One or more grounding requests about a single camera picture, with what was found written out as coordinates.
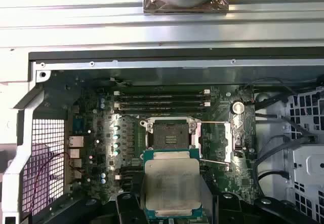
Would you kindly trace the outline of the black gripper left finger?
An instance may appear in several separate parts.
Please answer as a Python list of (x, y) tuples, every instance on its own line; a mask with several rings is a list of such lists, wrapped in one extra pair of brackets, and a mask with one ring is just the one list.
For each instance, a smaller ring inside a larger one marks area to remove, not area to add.
[(130, 191), (117, 194), (105, 205), (90, 197), (57, 200), (38, 214), (30, 214), (30, 223), (145, 223), (140, 207), (143, 182), (144, 173), (135, 173)]

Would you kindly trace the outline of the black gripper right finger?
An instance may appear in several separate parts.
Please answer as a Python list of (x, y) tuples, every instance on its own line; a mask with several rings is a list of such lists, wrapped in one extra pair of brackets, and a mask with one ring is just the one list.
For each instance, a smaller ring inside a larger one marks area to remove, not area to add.
[(221, 192), (210, 176), (201, 177), (201, 204), (209, 223), (316, 223), (311, 217), (271, 198), (253, 204), (230, 192)]

